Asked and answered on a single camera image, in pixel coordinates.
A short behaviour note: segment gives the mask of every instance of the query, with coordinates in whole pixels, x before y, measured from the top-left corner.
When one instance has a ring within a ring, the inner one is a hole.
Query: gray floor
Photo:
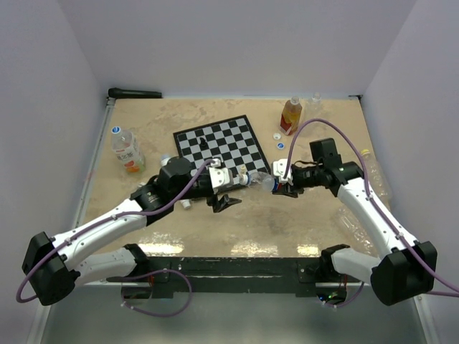
[[[185,294],[149,300],[176,309]],[[120,307],[119,286],[87,286],[52,306],[42,343],[425,343],[412,300],[381,304],[370,288],[333,311],[292,295],[196,294],[179,316],[159,319]]]

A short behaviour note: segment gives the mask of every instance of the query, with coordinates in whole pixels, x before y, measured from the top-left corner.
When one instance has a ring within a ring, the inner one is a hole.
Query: metal frame
[[[115,106],[115,99],[113,98],[109,98],[108,101],[107,101],[107,106],[105,108],[105,114],[104,114],[104,118],[103,118],[103,124],[101,125],[101,129],[100,129],[100,133],[99,133],[99,138],[98,138],[98,141],[96,143],[96,147],[95,147],[95,150],[94,150],[94,153],[93,153],[93,156],[92,156],[92,159],[91,159],[91,163],[90,163],[90,167],[89,167],[89,170],[88,170],[88,173],[87,173],[87,178],[85,180],[85,184],[83,186],[83,190],[82,190],[82,196],[80,197],[80,201],[77,205],[77,211],[76,211],[76,214],[75,214],[75,218],[73,219],[72,221],[72,227],[73,228],[76,228],[80,225],[81,221],[84,219],[84,216],[85,216],[85,213],[86,213],[86,209],[87,209],[87,205],[89,203],[89,199],[90,199],[90,195],[91,195],[91,191],[92,191],[92,188],[93,188],[93,183],[94,183],[94,174],[97,170],[97,167],[98,167],[98,163],[100,161],[100,153],[101,153],[101,150],[102,150],[102,147],[103,147],[103,143],[105,142],[105,139],[106,139],[106,133],[107,133],[107,128],[110,124],[110,120],[111,120],[111,117],[112,117],[112,114],[113,114],[113,108]],[[180,267],[180,261],[181,259],[184,259],[182,257],[161,257],[162,259],[168,259],[170,260],[171,262],[173,262],[173,264],[171,264],[172,268],[176,268],[177,270],[181,270],[183,269],[183,267]],[[212,258],[202,258],[204,260],[207,260],[208,262],[211,262],[213,259]],[[251,262],[252,260],[259,260],[259,258],[244,258],[246,260],[246,262]],[[285,262],[288,262],[290,258],[278,258],[276,260],[278,261],[285,261]],[[304,258],[304,259],[294,259],[295,261],[297,262],[304,262],[306,263],[307,261],[309,261],[309,263],[307,263],[305,266],[307,266],[308,264],[310,264],[312,262],[312,260],[317,260],[315,258]],[[196,281],[195,282],[198,282],[198,279],[206,279],[206,280],[211,280],[211,279],[214,279],[214,280],[218,280],[218,278],[216,277],[192,277],[194,278]],[[225,278],[226,279],[226,282],[228,280],[233,280],[235,282],[237,282],[238,280],[240,280],[240,278],[246,278],[246,277],[227,277]],[[94,283],[90,283],[90,285],[106,285],[107,282],[94,282]],[[117,282],[114,282],[114,283],[110,283],[111,285],[117,285],[118,283]],[[142,286],[146,286],[147,284],[146,283],[143,283],[143,282],[139,282],[139,283],[120,283],[119,284],[120,286],[122,287],[134,287],[134,286],[138,286],[138,287],[142,287]],[[336,284],[335,283],[316,283],[315,287],[335,287]],[[424,334],[425,334],[425,339],[426,339],[426,342],[427,344],[439,344],[440,341],[439,341],[439,338],[438,338],[438,335],[437,335],[437,331],[435,329],[435,325],[434,325],[434,322],[433,322],[433,317],[432,317],[432,313],[430,312],[430,308],[429,308],[429,305],[427,303],[427,297],[426,295],[423,295],[423,296],[418,296],[415,298],[415,307],[417,309],[417,314],[419,315],[419,318],[420,318],[420,322],[421,322],[421,326],[422,326],[422,329],[424,331]],[[45,327],[46,327],[46,324],[47,324],[47,319],[49,317],[49,312],[50,312],[50,309],[51,309],[51,306],[42,306],[40,304],[38,304],[38,308],[37,308],[37,311],[35,313],[35,318],[34,318],[34,322],[32,323],[32,327],[31,327],[31,330],[29,332],[29,337],[27,338],[27,344],[35,344],[35,343],[40,343],[42,341],[42,337],[44,335],[44,330],[45,330]]]

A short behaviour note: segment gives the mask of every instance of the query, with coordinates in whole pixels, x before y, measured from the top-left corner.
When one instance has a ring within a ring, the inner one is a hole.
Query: blue and white cap
[[[112,128],[112,134],[119,134],[121,133],[121,128],[120,127],[113,127]]]

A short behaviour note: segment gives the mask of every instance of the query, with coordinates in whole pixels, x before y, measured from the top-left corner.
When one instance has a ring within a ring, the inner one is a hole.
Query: gray wall
[[[24,253],[69,228],[103,96],[55,0],[1,1],[0,80],[0,342],[25,343],[37,304],[14,299]]]
[[[104,87],[363,93],[415,0],[59,0]]]
[[[364,95],[364,113],[394,189],[394,211],[437,247],[459,285],[459,2],[418,0]],[[436,282],[435,289],[443,286]],[[457,299],[432,297],[442,343],[456,343]]]

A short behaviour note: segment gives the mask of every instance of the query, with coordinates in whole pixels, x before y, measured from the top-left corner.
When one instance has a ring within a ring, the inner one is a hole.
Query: black chess piece
[[[209,147],[209,145],[207,144],[207,141],[206,141],[205,138],[200,138],[200,139],[199,139],[199,147],[200,147],[201,149],[206,149],[206,148]]]

